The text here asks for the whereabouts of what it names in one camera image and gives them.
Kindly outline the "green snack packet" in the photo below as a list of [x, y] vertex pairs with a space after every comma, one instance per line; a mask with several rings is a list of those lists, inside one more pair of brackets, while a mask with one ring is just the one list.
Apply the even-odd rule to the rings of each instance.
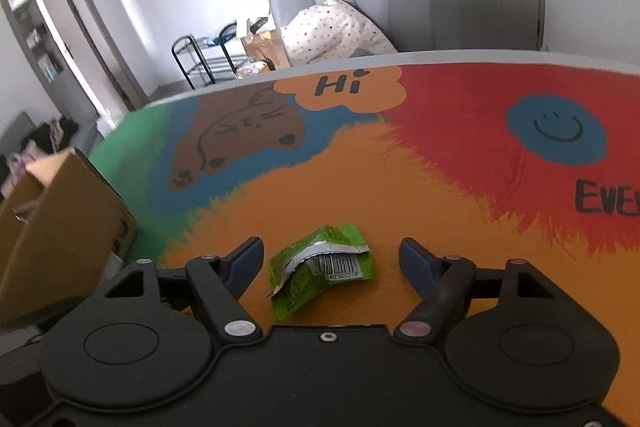
[[370, 281], [370, 247], [356, 225], [323, 225], [269, 260], [271, 309], [283, 321], [331, 286]]

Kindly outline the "colourful cartoon table mat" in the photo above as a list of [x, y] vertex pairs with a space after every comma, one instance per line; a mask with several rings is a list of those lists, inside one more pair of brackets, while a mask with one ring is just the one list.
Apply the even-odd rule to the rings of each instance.
[[639, 79], [544, 64], [350, 66], [132, 113], [91, 161], [178, 267], [250, 236], [268, 256], [356, 225], [372, 280], [333, 287], [295, 325], [396, 325], [416, 304], [412, 237], [500, 268], [524, 258], [614, 335], [606, 405], [639, 421]]

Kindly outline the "brown cardboard box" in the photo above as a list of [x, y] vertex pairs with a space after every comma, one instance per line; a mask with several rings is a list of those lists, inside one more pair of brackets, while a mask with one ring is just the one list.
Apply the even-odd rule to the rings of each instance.
[[124, 201], [79, 150], [31, 162], [1, 204], [1, 321], [91, 294], [136, 231]]

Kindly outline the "black clothes pile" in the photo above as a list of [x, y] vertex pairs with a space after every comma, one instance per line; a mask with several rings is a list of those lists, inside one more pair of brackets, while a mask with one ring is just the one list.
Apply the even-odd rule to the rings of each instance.
[[58, 153], [70, 145], [70, 140], [77, 133], [79, 124], [76, 121], [62, 117], [40, 124], [35, 130], [28, 132], [21, 139], [21, 148], [30, 142], [48, 155]]

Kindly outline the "black shoe rack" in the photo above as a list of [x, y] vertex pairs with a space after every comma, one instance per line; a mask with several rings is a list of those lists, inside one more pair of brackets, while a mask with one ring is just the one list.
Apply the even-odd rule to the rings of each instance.
[[171, 46], [171, 55], [192, 90], [233, 80], [246, 59], [242, 44], [236, 36], [235, 22], [209, 36], [179, 37]]

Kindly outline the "grey sofa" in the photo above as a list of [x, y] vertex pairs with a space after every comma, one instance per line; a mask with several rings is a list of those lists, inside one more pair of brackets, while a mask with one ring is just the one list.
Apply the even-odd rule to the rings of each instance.
[[17, 181], [18, 156], [25, 156], [26, 160], [38, 159], [66, 147], [75, 147], [89, 156], [102, 141], [103, 135], [95, 121], [77, 124], [61, 117], [35, 124], [23, 112], [1, 131], [1, 185], [9, 187]]

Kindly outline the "brown paper bag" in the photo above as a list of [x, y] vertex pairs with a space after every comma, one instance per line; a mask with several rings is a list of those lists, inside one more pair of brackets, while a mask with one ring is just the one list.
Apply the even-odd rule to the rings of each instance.
[[270, 70], [289, 68], [291, 62], [288, 51], [272, 18], [261, 17], [256, 22], [247, 23], [247, 33], [241, 38], [247, 57], [263, 61]]

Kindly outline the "white dotted pillow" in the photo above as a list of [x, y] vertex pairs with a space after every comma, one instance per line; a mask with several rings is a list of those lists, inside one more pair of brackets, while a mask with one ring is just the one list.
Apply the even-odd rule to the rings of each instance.
[[279, 31], [294, 66], [397, 53], [384, 32], [345, 0], [300, 10]]

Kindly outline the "open doorway grey frame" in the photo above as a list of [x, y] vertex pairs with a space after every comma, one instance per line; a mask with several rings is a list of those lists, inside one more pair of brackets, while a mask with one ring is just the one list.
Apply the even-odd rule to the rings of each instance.
[[93, 0], [1, 0], [1, 6], [62, 116], [113, 129], [149, 102]]

